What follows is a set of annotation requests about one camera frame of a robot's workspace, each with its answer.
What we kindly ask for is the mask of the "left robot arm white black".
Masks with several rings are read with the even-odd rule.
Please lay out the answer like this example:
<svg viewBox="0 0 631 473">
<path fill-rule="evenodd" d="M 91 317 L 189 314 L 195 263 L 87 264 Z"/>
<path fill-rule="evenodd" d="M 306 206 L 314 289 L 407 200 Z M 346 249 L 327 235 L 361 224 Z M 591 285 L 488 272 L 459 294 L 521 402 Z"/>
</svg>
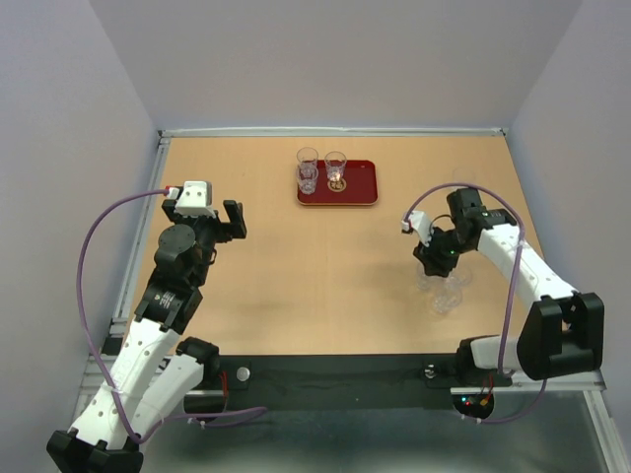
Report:
<svg viewBox="0 0 631 473">
<path fill-rule="evenodd" d="M 168 421 L 192 387 L 212 386 L 219 350 L 181 336 L 202 301 L 200 292 L 216 257 L 216 245 L 246 236 L 243 205 L 227 200 L 222 222 L 204 201 L 169 197 L 163 211 L 155 268 L 104 381 L 66 431 L 54 432 L 46 450 L 61 472 L 137 472 L 141 444 Z"/>
</svg>

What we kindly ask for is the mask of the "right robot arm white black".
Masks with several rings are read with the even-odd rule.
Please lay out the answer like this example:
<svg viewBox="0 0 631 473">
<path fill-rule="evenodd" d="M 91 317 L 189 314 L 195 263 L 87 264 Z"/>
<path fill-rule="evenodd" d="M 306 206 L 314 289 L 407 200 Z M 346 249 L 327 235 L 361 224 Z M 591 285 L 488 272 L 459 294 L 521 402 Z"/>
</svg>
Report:
<svg viewBox="0 0 631 473">
<path fill-rule="evenodd" d="M 456 182 L 447 197 L 453 226 L 442 230 L 416 207 L 401 220 L 405 234 L 419 238 L 413 250 L 425 275 L 447 278 L 459 258 L 476 251 L 509 283 L 502 331 L 464 339 L 456 350 L 454 373 L 475 384 L 489 372 L 523 372 L 532 380 L 594 372 L 603 355 L 604 303 L 558 276 L 526 241 L 526 226 L 503 202 L 490 209 L 485 188 Z"/>
</svg>

